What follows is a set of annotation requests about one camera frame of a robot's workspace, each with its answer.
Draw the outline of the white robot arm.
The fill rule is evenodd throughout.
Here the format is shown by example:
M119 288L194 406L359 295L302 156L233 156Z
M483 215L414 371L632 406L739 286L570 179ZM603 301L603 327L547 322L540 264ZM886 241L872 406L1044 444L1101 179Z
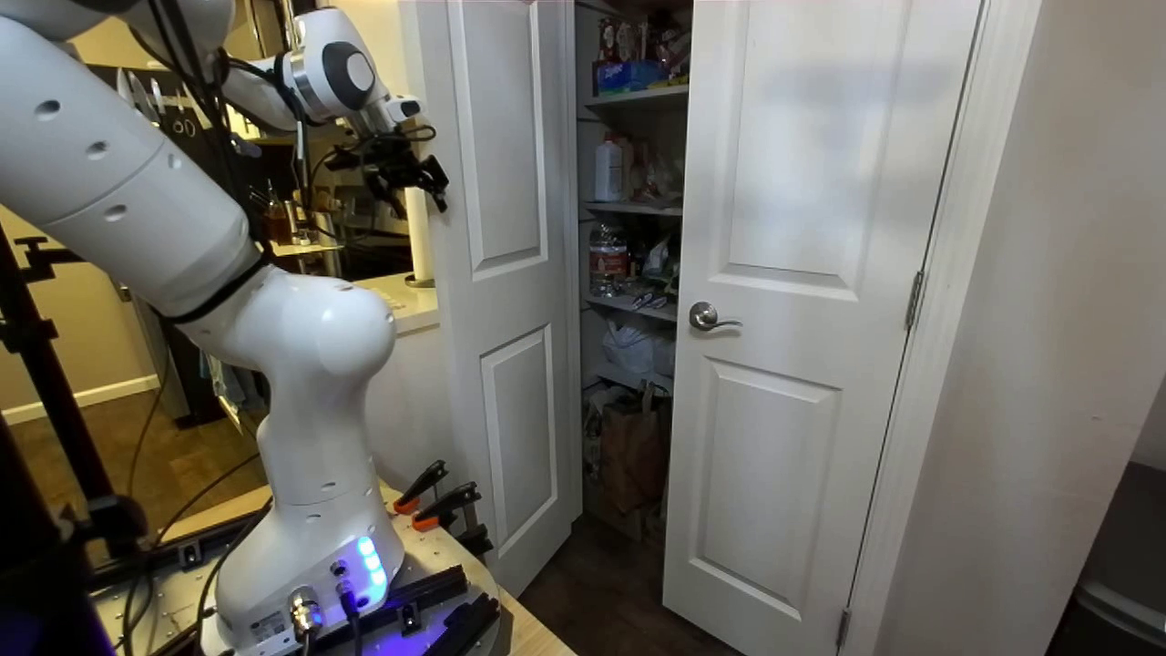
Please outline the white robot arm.
M346 629L389 600L405 565L364 423L392 309L259 253L242 207L64 50L105 20L174 69L217 77L266 123L346 117L389 133L399 114L338 6L298 16L285 55L233 69L217 57L227 0L179 0L167 20L139 0L0 0L0 202L202 354L268 382L259 456L273 505L222 563L210 626L233 651Z

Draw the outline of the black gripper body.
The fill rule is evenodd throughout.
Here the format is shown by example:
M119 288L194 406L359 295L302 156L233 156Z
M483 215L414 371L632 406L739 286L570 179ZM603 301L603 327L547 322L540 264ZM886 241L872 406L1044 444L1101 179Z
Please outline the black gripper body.
M359 170L366 193L392 210L405 210L405 193L423 190L437 207L449 207L449 175L423 146L437 139L432 123L395 123L386 135L335 146L324 162L327 170Z

